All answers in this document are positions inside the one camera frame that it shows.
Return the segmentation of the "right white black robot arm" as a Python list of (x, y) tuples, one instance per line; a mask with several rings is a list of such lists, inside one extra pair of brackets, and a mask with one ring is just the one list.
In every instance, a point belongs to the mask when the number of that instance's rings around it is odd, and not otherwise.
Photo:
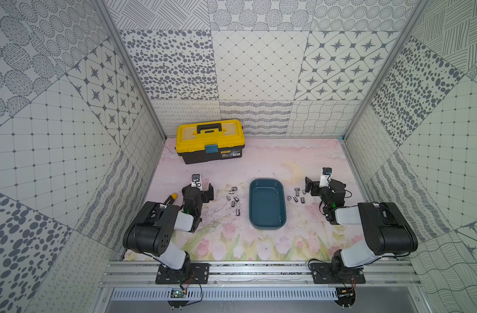
[(395, 203), (359, 202), (346, 206), (346, 185), (329, 176), (324, 181), (306, 177), (305, 192), (321, 198), (319, 209), (330, 224), (362, 227), (364, 237), (360, 241), (335, 252), (333, 270), (360, 269), (384, 257), (401, 258), (417, 250), (417, 236)]

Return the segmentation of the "teal plastic storage tray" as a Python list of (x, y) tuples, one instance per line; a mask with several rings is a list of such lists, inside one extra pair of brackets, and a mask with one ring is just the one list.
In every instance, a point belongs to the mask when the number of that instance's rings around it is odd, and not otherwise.
[(249, 190), (249, 219), (259, 230), (278, 230), (287, 220), (284, 187), (280, 181), (258, 178)]

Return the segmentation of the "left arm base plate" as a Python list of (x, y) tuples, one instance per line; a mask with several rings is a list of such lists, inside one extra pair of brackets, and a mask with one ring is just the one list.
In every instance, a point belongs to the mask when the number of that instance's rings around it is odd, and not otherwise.
[(156, 284), (207, 284), (210, 272), (209, 263), (189, 263), (180, 270), (160, 265), (156, 276)]

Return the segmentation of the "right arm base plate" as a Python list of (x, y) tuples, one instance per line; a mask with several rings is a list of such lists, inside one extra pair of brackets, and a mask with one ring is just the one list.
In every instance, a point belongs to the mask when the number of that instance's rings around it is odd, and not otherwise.
[(340, 267), (333, 269), (326, 262), (310, 262), (308, 268), (311, 272), (314, 284), (365, 284), (366, 279), (361, 269), (347, 269)]

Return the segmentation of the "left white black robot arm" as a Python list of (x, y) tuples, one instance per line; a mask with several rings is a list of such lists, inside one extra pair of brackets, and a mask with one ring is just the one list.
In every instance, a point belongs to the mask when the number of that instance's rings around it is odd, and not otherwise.
[(172, 200), (145, 202), (124, 233), (122, 245), (125, 249), (144, 254), (159, 261), (164, 268), (188, 275), (191, 269), (190, 256), (171, 242), (174, 231), (194, 233), (202, 221), (203, 204), (213, 201), (214, 188), (201, 190), (196, 184), (182, 189), (182, 206)]

